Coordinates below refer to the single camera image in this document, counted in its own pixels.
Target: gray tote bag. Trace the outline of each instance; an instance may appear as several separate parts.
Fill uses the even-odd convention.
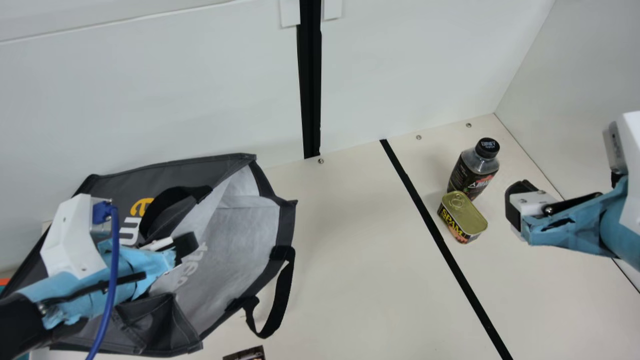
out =
[[[280,326],[293,276],[296,201],[275,195],[255,155],[211,156],[91,175],[77,193],[113,199],[121,214],[122,245],[139,247],[186,233],[193,233],[199,244],[145,296],[114,308],[101,352],[154,357],[194,352],[240,309],[260,338]],[[43,241],[44,236],[2,297],[47,276],[40,259]],[[253,319],[256,294],[276,276],[273,307],[258,330]],[[99,323],[100,317],[82,323],[82,331],[71,337],[53,334],[60,340],[51,348],[88,351]]]

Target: bag handle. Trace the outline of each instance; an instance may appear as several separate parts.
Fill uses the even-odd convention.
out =
[[[199,203],[204,199],[209,193],[211,193],[213,189],[211,186],[176,186],[175,188],[169,188],[163,192],[161,192],[158,196],[154,198],[154,200],[147,206],[145,210],[145,215],[140,220],[140,227],[138,228],[140,234],[144,239],[147,239],[147,235],[151,225],[153,225],[156,218],[160,216],[160,214],[168,209],[170,206],[188,198],[192,197],[196,200],[196,203]]]
[[[255,329],[255,320],[253,319],[253,310],[260,303],[256,296],[252,296],[242,302],[244,313],[246,314],[246,324],[260,339],[266,339],[278,330],[284,313],[287,311],[289,303],[289,294],[291,292],[291,283],[293,281],[293,267],[296,260],[296,251],[291,246],[275,246],[271,251],[271,260],[289,262],[282,269],[276,283],[276,292],[273,299],[273,307],[267,318],[267,322],[260,332]]]

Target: bottle label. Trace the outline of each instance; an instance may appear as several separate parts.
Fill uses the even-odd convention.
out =
[[[447,193],[459,190],[465,193],[470,200],[474,200],[480,195],[484,188],[489,185],[489,182],[497,172],[498,170],[490,172],[489,174],[476,174],[469,169],[467,164],[462,160],[462,155],[460,155],[456,166],[453,168],[453,172],[451,172]]]

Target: blue cable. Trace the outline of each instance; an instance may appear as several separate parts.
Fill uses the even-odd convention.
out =
[[[111,319],[111,312],[113,310],[113,303],[116,298],[116,285],[118,282],[118,260],[120,258],[120,222],[118,219],[118,208],[114,206],[109,207],[111,213],[111,242],[113,248],[111,251],[111,274],[109,276],[109,290],[107,292],[107,300],[104,304],[104,313],[102,314],[102,320],[100,321],[100,328],[98,334],[95,336],[93,345],[89,354],[86,356],[86,360],[93,360],[95,355],[102,345],[102,340],[107,333],[107,327],[109,326],[109,320]]]

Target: bottle cap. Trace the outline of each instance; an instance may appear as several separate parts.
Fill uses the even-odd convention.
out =
[[[493,159],[500,151],[500,144],[492,138],[482,138],[476,145],[476,154],[481,158]]]

